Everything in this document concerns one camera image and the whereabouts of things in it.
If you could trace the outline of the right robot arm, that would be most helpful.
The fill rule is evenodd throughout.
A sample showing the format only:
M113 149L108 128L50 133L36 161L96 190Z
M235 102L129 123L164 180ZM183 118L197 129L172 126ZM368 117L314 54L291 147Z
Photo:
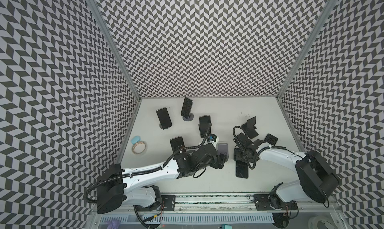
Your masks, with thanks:
M297 174L298 179L290 183L279 183L268 194L274 210L302 199L311 199L319 204L328 204L329 197L341 185L340 177L327 160L317 151L294 152L272 141L256 144L249 140L241 126L232 129L234 142L243 157L242 164L254 170L259 161L270 161Z

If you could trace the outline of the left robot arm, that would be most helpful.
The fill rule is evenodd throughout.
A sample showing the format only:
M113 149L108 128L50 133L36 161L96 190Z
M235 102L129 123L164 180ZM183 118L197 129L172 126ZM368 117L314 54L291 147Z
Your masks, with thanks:
M114 164L86 189L83 199L95 204L98 214L110 213L122 205L138 206L146 211L158 209L163 199L156 183L187 177L197 179L198 171L204 173L208 167L224 168L229 153L219 151L218 142L218 137L208 132L199 145L190 147L183 144L182 137L176 137L170 141L173 153L166 161L125 169Z

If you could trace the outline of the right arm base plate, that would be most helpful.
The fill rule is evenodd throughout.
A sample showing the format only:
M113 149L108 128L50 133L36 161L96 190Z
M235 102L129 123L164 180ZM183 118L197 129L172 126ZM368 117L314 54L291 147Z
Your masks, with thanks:
M280 199L272 198L269 194L255 194L249 197L257 211L282 211L290 212L298 209L297 203L291 201L282 202Z

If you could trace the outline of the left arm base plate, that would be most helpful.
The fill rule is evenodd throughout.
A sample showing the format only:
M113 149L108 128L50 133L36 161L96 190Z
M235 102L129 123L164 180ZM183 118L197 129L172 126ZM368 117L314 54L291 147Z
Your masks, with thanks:
M161 201L156 201L152 206L143 208L142 206L137 206L138 212L173 212L176 205L176 195L162 195Z

